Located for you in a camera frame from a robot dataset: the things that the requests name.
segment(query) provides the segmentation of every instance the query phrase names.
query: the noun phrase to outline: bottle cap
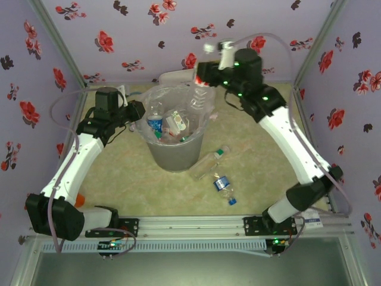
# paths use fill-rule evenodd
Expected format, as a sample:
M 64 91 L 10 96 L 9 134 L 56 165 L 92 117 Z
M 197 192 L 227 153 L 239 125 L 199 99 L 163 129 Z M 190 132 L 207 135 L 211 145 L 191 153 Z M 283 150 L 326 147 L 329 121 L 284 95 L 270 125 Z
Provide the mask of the bottle cap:
M 237 200 L 235 199 L 235 198 L 231 198 L 230 200 L 229 200 L 229 204 L 232 206 L 232 205 L 234 205 L 235 203 L 237 203 Z
M 155 130 L 155 136 L 156 136 L 157 139 L 160 139 L 162 137 L 162 133 L 160 133 L 159 131 Z
M 214 153 L 214 156 L 216 157 L 216 159 L 220 159 L 223 154 L 227 154 L 229 152 L 230 149 L 228 148 L 228 146 L 224 145 Z

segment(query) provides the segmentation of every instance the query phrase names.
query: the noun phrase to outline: crushed plastic bottle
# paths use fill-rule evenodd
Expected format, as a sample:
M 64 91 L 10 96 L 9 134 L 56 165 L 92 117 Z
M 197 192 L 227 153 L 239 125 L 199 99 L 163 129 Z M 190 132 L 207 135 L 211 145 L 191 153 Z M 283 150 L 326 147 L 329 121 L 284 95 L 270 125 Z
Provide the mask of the crushed plastic bottle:
M 223 169 L 218 166 L 211 172 L 211 177 L 220 197 L 227 199 L 230 206 L 236 204 L 237 200 L 233 196 L 232 184 L 229 182 Z

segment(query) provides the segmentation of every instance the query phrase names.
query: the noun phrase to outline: beige floor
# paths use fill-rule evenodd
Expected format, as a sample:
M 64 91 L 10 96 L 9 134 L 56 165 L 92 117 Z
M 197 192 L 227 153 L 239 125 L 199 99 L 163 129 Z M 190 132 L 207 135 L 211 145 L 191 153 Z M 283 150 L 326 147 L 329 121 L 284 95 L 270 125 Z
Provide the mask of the beige floor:
M 271 85 L 288 100 L 288 84 Z M 130 91 L 150 87 L 131 86 Z M 238 201 L 234 206 L 218 196 L 209 178 L 196 183 L 187 172 L 160 169 L 139 134 L 128 130 L 107 145 L 91 166 L 80 189 L 85 206 L 114 207 L 122 216 L 248 215 L 261 213 L 277 201 L 297 183 L 291 165 L 270 135 L 246 113 L 229 107 L 223 94 L 221 88 L 216 90 L 218 118 L 207 127 L 201 156 L 221 145 L 231 148 L 221 166 L 234 188 Z M 238 104 L 233 95 L 229 99 Z M 85 112 L 91 106 L 93 95 L 88 96 Z M 324 201 L 317 205 L 326 209 Z

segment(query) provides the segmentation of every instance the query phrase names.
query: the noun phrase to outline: water bottle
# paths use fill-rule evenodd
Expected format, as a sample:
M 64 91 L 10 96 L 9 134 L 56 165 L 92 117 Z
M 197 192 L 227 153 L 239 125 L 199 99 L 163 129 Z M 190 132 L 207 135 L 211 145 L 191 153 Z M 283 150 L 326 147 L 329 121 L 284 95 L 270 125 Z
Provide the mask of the water bottle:
M 213 109 L 214 97 L 207 88 L 200 88 L 196 85 L 189 92 L 186 110 L 188 112 L 189 130 L 193 133 L 201 126 L 205 114 Z
M 227 199 L 230 206 L 237 203 L 237 200 L 233 196 L 233 187 L 229 182 L 228 178 L 223 172 L 221 167 L 215 168 L 211 172 L 211 177 L 213 180 L 213 185 L 215 186 L 217 192 L 220 194 L 222 198 Z
M 163 113 L 164 106 L 161 102 L 152 101 L 148 108 L 147 122 L 148 125 L 157 132 L 163 131 Z
M 207 173 L 217 167 L 218 161 L 229 152 L 230 149 L 228 146 L 222 146 L 216 152 L 208 153 L 189 169 L 190 176 L 196 181 L 200 180 Z

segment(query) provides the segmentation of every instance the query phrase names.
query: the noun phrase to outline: lavender wall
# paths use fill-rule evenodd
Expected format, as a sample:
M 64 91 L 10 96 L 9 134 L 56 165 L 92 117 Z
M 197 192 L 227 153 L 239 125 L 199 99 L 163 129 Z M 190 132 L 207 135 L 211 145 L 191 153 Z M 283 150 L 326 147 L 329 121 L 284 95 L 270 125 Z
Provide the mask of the lavender wall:
M 349 1 L 300 85 L 319 152 L 343 168 L 372 285 L 381 283 L 380 11 L 379 1 Z
M 25 200 L 55 173 L 66 136 L 50 120 L 48 108 L 79 85 L 30 5 L 1 3 L 0 277 L 1 285 L 8 285 L 30 227 Z M 74 111 L 75 102 L 72 98 L 57 107 L 58 121 L 69 124 L 65 115 Z
M 298 69 L 333 0 L 41 2 L 87 81 L 134 82 L 192 68 L 205 42 L 258 32 L 288 43 Z M 257 38 L 249 46 L 263 57 L 268 80 L 290 79 L 287 54 L 276 41 Z

